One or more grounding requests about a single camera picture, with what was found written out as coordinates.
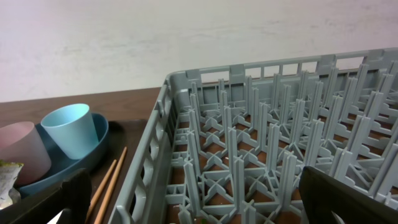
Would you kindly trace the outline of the white napkin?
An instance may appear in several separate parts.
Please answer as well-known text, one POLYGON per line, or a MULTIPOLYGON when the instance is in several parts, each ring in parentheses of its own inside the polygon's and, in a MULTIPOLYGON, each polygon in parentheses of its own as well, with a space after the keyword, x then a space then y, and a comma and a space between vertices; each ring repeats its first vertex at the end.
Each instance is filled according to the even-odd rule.
POLYGON ((23 166, 23 163, 1 160, 1 210, 21 201, 21 195, 14 184, 23 166))

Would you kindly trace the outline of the pink cup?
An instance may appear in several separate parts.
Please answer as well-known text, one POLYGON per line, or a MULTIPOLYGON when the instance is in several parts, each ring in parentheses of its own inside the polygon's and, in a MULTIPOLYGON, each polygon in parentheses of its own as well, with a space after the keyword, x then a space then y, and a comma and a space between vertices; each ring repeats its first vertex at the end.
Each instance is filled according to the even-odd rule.
POLYGON ((23 164, 17 185, 29 185, 43 177, 52 162, 44 143, 31 121, 1 128, 1 160, 23 164))

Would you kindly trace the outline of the dark blue plate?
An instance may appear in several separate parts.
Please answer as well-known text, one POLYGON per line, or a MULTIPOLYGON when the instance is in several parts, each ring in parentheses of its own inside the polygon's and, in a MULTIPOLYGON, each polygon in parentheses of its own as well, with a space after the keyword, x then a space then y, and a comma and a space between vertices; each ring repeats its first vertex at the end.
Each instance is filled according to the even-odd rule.
POLYGON ((97 166, 108 148, 109 123, 102 114, 93 113, 92 117, 97 136, 99 137, 99 144, 87 156, 80 160, 68 158, 45 129, 40 124, 35 125, 52 161, 52 165, 49 171, 40 180, 17 188, 22 198, 34 195, 46 189, 52 184, 65 179, 78 169, 84 168, 88 172, 91 172, 97 166))

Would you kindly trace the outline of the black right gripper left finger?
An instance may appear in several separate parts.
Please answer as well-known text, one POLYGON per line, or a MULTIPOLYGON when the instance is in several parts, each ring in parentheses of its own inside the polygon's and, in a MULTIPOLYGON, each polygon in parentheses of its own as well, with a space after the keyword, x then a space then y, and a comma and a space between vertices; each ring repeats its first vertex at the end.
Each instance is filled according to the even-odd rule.
POLYGON ((78 169, 20 202, 1 210, 1 223, 48 223, 58 213, 58 223, 84 223, 91 201, 91 180, 78 169))

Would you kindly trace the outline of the grey dishwasher rack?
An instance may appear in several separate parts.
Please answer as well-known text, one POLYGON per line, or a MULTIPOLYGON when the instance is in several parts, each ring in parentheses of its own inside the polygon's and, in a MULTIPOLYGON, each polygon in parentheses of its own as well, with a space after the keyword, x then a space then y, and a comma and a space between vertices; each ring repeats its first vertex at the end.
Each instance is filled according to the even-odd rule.
POLYGON ((397 49, 169 74, 109 222, 305 220, 307 166, 397 208, 397 49))

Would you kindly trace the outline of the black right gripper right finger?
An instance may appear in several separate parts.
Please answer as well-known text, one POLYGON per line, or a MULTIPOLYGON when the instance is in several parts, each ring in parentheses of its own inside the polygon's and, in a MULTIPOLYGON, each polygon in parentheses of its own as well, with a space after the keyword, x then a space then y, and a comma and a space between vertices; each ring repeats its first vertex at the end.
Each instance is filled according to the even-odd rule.
POLYGON ((310 166, 303 168, 299 183, 310 223, 397 223, 397 210, 383 205, 310 166))

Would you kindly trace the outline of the light blue cup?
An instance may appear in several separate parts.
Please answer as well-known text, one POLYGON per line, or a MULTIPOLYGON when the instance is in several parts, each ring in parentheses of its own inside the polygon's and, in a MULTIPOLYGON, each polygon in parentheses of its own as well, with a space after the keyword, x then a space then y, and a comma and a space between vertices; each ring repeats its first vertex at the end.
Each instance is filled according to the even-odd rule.
POLYGON ((73 160, 84 158, 99 143, 90 107, 84 103, 54 110, 40 124, 66 156, 73 160))

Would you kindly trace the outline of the long wooden chopstick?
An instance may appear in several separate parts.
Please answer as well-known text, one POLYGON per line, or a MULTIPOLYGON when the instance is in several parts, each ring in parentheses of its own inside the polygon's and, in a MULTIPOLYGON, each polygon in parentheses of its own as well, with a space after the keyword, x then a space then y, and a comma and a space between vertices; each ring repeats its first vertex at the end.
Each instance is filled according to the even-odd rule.
POLYGON ((102 224, 102 221, 103 221, 103 218, 104 218, 104 214, 106 213, 106 209, 107 209, 107 207, 109 205, 109 201, 110 201, 111 195, 112 195, 112 193, 114 191, 114 188, 115 188, 115 185, 116 185, 116 181, 117 181, 117 179, 119 177, 119 173, 121 171, 121 168, 122 168, 122 165, 123 165, 123 161, 124 161, 124 158, 125 158, 126 154, 127 154, 127 147, 125 146, 124 149, 123 149, 123 152, 121 154, 121 157, 118 160, 118 164, 117 164, 117 166, 116 166, 116 168, 114 170, 114 173, 113 173, 113 176, 112 176, 112 178, 110 180, 110 183, 108 185, 107 191, 106 191, 104 199, 103 199, 103 201, 101 203, 101 206, 100 206, 99 212, 98 212, 98 214, 96 216, 94 224, 102 224))

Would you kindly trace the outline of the short wooden chopstick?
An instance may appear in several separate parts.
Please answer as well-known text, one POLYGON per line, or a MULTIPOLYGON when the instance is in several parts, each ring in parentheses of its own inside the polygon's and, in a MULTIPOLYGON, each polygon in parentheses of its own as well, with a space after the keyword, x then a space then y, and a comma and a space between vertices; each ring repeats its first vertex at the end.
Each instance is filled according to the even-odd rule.
MULTIPOLYGON (((96 204, 98 203, 98 200, 100 199, 101 194, 104 192, 105 185, 107 184, 109 178, 111 177, 111 174, 113 173, 113 170, 116 167, 116 164, 117 164, 117 160, 115 159, 112 162, 111 166, 109 167, 109 169, 108 169, 106 175, 104 176, 103 180, 101 181, 99 187, 97 188, 97 191, 95 192, 93 198, 91 199, 90 206, 88 208, 88 212, 87 212, 87 215, 86 215, 85 223, 88 223, 88 220, 90 219, 91 214, 93 213, 93 210, 96 207, 96 204)), ((109 189, 106 191, 104 199, 103 199, 103 201, 101 203, 100 209, 99 209, 98 214, 96 216, 95 223, 100 223, 102 221, 102 219, 104 217, 104 214, 105 214, 106 207, 107 207, 107 205, 109 203, 109 198, 110 198, 110 192, 111 191, 112 190, 109 187, 109 189)))

